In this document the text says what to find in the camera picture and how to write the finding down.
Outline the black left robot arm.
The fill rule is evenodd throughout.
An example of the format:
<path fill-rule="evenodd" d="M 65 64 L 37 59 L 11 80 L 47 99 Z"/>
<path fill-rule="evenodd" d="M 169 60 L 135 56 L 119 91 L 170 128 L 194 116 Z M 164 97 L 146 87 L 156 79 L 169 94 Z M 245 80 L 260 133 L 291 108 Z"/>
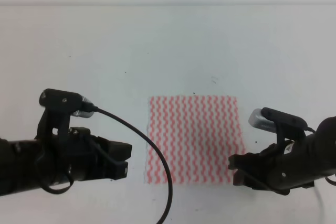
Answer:
<path fill-rule="evenodd" d="M 66 164 L 56 148 L 38 140 L 1 140 L 1 195 L 42 188 L 51 194 L 69 188 L 53 185 L 76 181 L 123 179 L 127 176 L 132 145 L 91 135 L 89 129 L 72 127 L 66 142 Z"/>

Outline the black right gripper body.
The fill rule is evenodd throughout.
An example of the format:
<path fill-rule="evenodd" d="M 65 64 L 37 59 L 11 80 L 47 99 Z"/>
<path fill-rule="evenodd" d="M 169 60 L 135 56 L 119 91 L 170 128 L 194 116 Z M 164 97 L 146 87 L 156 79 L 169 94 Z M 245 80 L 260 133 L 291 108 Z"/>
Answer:
<path fill-rule="evenodd" d="M 291 142 L 275 156 L 264 162 L 265 184 L 276 191 L 314 187 L 315 174 L 309 146 Z"/>

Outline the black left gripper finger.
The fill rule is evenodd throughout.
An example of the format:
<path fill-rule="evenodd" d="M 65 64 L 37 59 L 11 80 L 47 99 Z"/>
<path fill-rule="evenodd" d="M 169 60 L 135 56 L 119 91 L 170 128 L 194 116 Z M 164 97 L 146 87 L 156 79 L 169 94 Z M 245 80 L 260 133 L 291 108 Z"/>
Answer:
<path fill-rule="evenodd" d="M 115 161 L 126 161 L 131 157 L 132 145 L 98 137 L 100 147 Z"/>
<path fill-rule="evenodd" d="M 111 180 L 119 180 L 127 177 L 128 162 L 106 161 L 104 165 L 104 177 Z"/>

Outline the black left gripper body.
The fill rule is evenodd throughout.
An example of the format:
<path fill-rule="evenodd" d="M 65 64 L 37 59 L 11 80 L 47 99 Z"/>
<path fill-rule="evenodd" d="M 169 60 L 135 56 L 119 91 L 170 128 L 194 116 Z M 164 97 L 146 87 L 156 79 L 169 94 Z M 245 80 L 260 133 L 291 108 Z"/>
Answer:
<path fill-rule="evenodd" d="M 65 140 L 51 133 L 38 143 L 34 168 L 44 182 L 110 178 L 110 141 L 87 128 L 71 128 Z"/>

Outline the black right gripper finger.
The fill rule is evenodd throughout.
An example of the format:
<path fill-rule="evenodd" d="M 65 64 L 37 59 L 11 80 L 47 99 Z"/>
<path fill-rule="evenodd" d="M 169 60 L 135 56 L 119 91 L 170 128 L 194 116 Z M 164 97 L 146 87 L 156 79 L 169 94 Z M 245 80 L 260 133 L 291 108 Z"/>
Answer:
<path fill-rule="evenodd" d="M 228 158 L 228 169 L 266 169 L 265 156 L 260 153 L 234 154 Z"/>
<path fill-rule="evenodd" d="M 252 189 L 254 189 L 256 186 L 255 182 L 241 170 L 237 170 L 234 172 L 233 185 L 245 186 Z"/>

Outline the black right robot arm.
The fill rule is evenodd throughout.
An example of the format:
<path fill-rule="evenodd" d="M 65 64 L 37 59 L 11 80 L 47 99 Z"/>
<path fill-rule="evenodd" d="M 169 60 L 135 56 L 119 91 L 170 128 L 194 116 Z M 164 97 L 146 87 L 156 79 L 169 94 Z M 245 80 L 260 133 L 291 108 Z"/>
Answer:
<path fill-rule="evenodd" d="M 323 120 L 301 140 L 273 143 L 260 153 L 234 154 L 228 161 L 235 186 L 280 195 L 313 187 L 315 180 L 335 174 L 335 118 Z"/>

